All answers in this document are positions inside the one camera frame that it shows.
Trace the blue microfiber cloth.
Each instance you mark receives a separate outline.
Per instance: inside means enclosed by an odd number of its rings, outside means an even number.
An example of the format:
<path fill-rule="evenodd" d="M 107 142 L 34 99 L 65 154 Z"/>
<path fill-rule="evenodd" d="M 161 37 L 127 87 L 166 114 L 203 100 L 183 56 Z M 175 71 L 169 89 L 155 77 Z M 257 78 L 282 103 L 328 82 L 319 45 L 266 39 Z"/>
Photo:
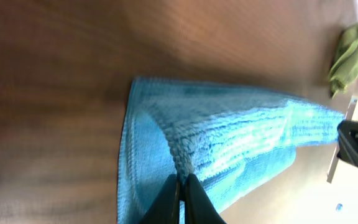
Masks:
<path fill-rule="evenodd" d="M 132 82 L 119 150 L 117 220 L 137 223 L 166 178 L 195 174 L 218 212 L 337 140 L 342 113 L 251 86 Z"/>

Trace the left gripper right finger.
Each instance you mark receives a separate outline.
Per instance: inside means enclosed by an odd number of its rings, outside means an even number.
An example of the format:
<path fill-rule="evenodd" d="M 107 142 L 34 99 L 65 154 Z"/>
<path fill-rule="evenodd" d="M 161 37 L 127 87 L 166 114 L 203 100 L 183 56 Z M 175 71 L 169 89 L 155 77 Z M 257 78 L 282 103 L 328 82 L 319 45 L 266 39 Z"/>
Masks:
<path fill-rule="evenodd" d="M 201 186 L 198 178 L 190 174 L 185 182 L 185 224 L 225 224 Z"/>

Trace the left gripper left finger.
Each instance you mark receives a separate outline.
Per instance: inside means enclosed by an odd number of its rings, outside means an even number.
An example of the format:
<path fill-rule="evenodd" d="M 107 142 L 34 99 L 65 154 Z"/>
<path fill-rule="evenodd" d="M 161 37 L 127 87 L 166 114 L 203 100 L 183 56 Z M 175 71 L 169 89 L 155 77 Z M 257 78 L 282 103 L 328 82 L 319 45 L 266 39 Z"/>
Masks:
<path fill-rule="evenodd" d="M 180 183 L 169 175 L 139 224 L 179 224 Z"/>

